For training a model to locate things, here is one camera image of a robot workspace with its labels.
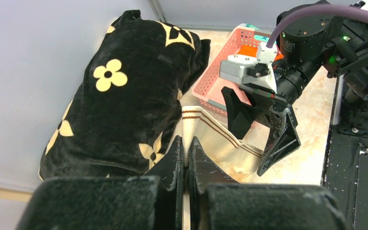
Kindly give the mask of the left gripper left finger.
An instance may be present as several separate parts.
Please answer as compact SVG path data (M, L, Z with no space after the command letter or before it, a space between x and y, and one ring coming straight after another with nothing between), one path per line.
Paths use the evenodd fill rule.
M63 177L34 192L19 230L180 230L184 154L176 136L168 153L139 177Z

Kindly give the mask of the cream boxer underwear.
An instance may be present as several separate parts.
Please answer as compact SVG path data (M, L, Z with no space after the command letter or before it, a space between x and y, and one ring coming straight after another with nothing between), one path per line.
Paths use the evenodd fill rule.
M189 151L197 137L206 155L226 173L253 174L262 160L259 149L237 139L200 106L182 107L182 140Z

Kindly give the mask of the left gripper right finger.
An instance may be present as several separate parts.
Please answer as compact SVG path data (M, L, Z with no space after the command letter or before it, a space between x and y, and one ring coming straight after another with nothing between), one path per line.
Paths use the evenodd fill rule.
M345 230L345 217L324 187L241 184L219 168L194 137L189 147L193 230Z

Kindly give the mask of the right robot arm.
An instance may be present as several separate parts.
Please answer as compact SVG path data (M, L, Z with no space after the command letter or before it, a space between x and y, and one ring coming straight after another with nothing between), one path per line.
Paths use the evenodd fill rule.
M270 129L257 174L297 150L300 139L293 103L320 68L328 78L343 77L338 132L368 138L368 11L364 2L350 6L321 0L278 15L276 28L255 57L231 55L219 76L236 83L247 97L223 87L228 129L241 139L253 122Z

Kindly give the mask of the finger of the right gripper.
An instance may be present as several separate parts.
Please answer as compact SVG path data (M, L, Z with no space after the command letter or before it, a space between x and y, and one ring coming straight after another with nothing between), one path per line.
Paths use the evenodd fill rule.
M257 175L262 176L275 163L296 151L300 139L296 131L298 125L290 106L272 106L269 109L269 134Z
M236 92L228 87L223 87L221 93L226 104L228 131L237 139L243 139L252 124L259 122L255 100L251 93L246 92L250 105L243 103Z

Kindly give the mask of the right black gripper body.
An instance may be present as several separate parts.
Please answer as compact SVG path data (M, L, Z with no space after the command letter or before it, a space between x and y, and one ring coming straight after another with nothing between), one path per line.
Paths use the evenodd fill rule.
M266 127L296 127L293 103L299 97L296 71L247 68L241 91L249 104L241 104L241 126L258 122Z

